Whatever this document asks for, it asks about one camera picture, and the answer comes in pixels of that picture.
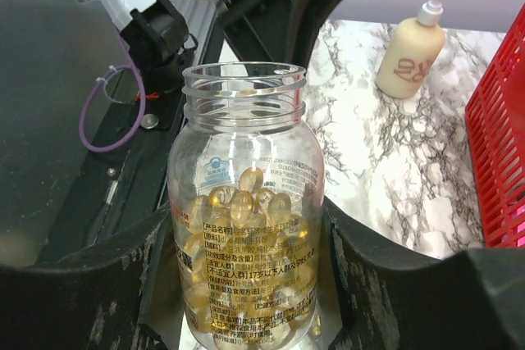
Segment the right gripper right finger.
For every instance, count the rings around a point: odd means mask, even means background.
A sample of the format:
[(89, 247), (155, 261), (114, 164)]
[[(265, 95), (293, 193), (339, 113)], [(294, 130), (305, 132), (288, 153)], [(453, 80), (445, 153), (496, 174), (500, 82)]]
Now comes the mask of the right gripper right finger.
[(342, 328), (331, 349), (522, 349), (524, 251), (444, 260), (403, 247), (323, 202)]

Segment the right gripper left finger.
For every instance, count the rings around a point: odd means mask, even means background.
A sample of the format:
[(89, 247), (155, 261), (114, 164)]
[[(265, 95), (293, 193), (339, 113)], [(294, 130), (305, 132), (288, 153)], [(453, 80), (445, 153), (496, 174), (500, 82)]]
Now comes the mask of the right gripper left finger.
[(1, 268), (3, 349), (164, 349), (140, 322), (170, 209), (53, 264)]

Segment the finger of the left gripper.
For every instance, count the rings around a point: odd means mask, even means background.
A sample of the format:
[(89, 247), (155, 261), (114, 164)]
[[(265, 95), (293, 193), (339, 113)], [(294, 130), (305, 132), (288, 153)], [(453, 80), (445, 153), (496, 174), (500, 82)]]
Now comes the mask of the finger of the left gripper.
[(306, 67), (319, 30), (343, 0), (222, 0), (218, 24), (240, 61)]

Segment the clear jar of yellow pills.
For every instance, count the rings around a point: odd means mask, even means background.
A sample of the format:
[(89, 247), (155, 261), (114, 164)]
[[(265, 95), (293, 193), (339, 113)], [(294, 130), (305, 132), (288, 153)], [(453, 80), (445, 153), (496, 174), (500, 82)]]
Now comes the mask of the clear jar of yellow pills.
[(324, 198), (306, 71), (227, 62), (184, 78), (167, 188), (189, 328), (208, 349), (290, 349), (315, 314)]

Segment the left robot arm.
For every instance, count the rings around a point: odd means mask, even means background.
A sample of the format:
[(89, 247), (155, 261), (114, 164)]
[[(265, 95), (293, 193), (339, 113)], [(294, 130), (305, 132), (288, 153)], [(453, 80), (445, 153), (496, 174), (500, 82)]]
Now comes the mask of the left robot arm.
[[(319, 30), (342, 0), (222, 1), (218, 25), (240, 61), (305, 67)], [(143, 73), (175, 70), (189, 28), (170, 0), (100, 2)]]

